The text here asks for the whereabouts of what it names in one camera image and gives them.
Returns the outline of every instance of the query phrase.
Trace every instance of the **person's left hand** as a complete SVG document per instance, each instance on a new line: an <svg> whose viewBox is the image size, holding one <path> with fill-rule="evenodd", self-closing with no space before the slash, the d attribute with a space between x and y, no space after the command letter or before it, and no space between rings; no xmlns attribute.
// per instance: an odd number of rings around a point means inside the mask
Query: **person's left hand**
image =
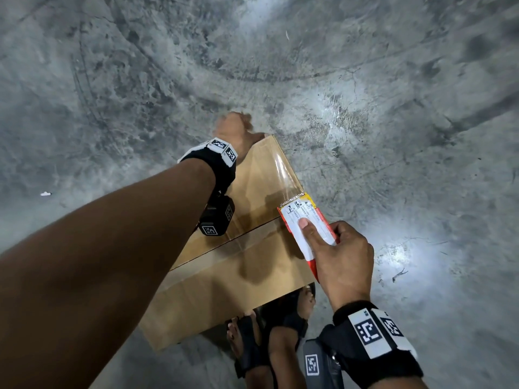
<svg viewBox="0 0 519 389"><path fill-rule="evenodd" d="M236 150L236 165L243 162L253 144L265 137L263 132L251 132L251 118L249 114L230 112L218 119L217 128L213 131L216 138L229 142Z"/></svg>

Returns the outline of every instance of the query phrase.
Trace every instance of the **wristband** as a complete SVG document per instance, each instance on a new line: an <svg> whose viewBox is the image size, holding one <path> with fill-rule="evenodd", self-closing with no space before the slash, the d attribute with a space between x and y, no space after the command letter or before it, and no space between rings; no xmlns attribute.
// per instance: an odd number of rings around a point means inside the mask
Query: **wristband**
<svg viewBox="0 0 519 389"><path fill-rule="evenodd" d="M214 202L217 198L223 196L236 177L238 154L231 144L224 140L213 138L188 150L178 160L178 163L188 158L203 160L213 169L216 184L209 202Z"/></svg>
<svg viewBox="0 0 519 389"><path fill-rule="evenodd" d="M389 315L369 301L337 310L319 340L360 388L386 378L423 377L416 351Z"/></svg>

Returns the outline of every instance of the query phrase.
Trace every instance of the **cardboard box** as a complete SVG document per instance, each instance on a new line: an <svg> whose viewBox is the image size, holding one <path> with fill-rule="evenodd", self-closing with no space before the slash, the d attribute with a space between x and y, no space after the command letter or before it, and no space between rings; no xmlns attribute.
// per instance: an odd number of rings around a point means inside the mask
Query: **cardboard box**
<svg viewBox="0 0 519 389"><path fill-rule="evenodd" d="M227 233L196 231L141 319L155 350L314 281L277 210L301 192L273 136L253 146L227 192L236 206Z"/></svg>

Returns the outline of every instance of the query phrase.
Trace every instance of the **person's right hand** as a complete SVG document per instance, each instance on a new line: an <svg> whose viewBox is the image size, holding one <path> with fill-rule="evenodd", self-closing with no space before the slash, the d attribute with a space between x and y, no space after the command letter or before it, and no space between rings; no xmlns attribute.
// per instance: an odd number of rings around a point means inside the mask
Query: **person's right hand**
<svg viewBox="0 0 519 389"><path fill-rule="evenodd" d="M347 303L370 300L374 251L367 239L347 222L338 221L330 226L341 240L336 246L322 240L308 219L299 220L314 253L319 283L335 312Z"/></svg>

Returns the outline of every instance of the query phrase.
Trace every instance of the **concrete floor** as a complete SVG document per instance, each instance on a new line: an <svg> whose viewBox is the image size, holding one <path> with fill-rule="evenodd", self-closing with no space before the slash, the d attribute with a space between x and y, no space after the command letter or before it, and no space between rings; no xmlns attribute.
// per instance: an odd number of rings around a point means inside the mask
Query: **concrete floor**
<svg viewBox="0 0 519 389"><path fill-rule="evenodd" d="M0 0L0 250L248 111L375 247L430 387L516 387L518 41L519 0ZM137 330L93 388L242 386Z"/></svg>

